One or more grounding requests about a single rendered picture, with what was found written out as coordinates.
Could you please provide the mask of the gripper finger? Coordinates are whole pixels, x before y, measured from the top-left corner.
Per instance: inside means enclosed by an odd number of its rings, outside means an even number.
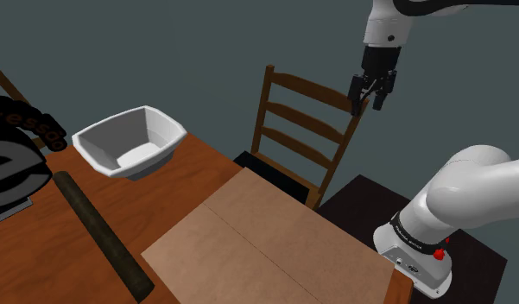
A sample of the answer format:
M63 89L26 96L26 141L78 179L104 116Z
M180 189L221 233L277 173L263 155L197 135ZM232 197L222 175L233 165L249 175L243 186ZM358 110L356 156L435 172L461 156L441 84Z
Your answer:
M393 92L396 82L396 75L396 70L389 71L385 77L381 78L377 82L377 89L375 90L375 98L372 105L374 110L380 111L383 107L385 99Z
M363 95L369 90L371 82L368 76L354 74L351 79L347 99L351 102L351 114L357 117L363 103Z

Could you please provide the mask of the wooden ladder-back chair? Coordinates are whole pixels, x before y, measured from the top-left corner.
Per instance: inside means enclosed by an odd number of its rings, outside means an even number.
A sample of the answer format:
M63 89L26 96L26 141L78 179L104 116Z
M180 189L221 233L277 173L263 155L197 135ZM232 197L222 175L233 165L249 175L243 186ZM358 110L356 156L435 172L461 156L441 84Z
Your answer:
M318 118L309 116L287 105L270 101L269 95L273 84L350 113L351 119L346 130L340 132ZM247 167L255 170L255 172L265 180L274 182L277 187L294 199L300 201L308 208L316 210L320 207L325 191L330 185L332 177L338 168L347 145L354 135L368 103L369 100L367 98L362 101L353 102L341 92L292 74L277 73L273 65L267 65L264 72L263 87L256 116L251 151L244 151L234 159L234 162L243 168ZM268 112L337 143L338 148L334 156L328 158L317 149L279 130L265 126L264 120ZM260 153L260 142L264 136L325 168L326 175L321 184L318 186L314 185L290 169L285 168L280 163Z
M17 88L12 84L12 82L6 77L6 75L0 70L0 87L9 95L13 100L20 100L26 105L29 105L33 111L37 115L41 115L40 111L38 111L35 107L33 107L30 102L17 90ZM42 139L38 136L35 138L31 138L33 143L38 149L42 149L46 147L46 144L42 141Z

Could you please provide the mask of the dark robot stand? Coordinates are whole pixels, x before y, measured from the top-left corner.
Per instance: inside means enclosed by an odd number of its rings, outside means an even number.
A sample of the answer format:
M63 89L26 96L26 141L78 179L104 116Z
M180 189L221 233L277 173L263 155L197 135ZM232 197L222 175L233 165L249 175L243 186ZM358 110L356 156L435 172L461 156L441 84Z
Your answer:
M373 248L374 230L387 223L409 199L361 174L322 204L317 213ZM462 230L450 236L453 281L436 300L414 290L409 304L494 304L507 259Z

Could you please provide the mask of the brown flat cardboard sheet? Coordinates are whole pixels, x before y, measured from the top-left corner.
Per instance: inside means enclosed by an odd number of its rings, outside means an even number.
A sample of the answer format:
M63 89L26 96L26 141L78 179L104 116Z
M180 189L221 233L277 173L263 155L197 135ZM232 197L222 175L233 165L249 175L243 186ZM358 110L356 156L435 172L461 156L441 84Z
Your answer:
M383 304L394 269L249 169L142 257L180 304Z

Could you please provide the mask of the brown wooden table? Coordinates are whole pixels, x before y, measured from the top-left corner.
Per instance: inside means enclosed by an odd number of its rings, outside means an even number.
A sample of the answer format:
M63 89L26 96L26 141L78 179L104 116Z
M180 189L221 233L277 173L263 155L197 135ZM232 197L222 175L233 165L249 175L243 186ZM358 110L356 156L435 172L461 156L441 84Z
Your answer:
M180 304L142 253L243 168L196 136L137 181L110 178L74 148L47 157L66 171L155 285L141 304ZM0 304L137 304L54 182L0 222ZM412 281L393 269L383 304L409 304Z

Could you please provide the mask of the white angular bowl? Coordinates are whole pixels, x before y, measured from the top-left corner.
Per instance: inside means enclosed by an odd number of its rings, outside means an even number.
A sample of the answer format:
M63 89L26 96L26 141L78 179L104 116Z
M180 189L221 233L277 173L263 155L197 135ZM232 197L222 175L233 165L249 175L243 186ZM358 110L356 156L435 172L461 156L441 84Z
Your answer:
M186 136L180 123L144 105L94 123L74 134L72 140L97 172L138 181L169 162Z

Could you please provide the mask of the dark brown cylinder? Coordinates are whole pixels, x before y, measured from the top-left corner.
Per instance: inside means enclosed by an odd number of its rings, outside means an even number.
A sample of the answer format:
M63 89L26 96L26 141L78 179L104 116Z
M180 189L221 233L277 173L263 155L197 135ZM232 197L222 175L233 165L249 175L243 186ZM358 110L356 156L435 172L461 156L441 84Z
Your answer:
M53 175L53 181L136 303L141 304L155 288L152 280L72 176L60 171Z

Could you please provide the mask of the black grey espresso machine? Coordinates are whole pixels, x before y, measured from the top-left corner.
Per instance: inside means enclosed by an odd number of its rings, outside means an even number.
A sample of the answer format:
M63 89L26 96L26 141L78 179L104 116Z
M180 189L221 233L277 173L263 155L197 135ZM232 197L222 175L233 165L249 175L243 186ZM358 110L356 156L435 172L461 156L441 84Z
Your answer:
M51 115L0 96L0 222L31 206L30 196L53 176L29 131L53 152L67 147L66 132Z

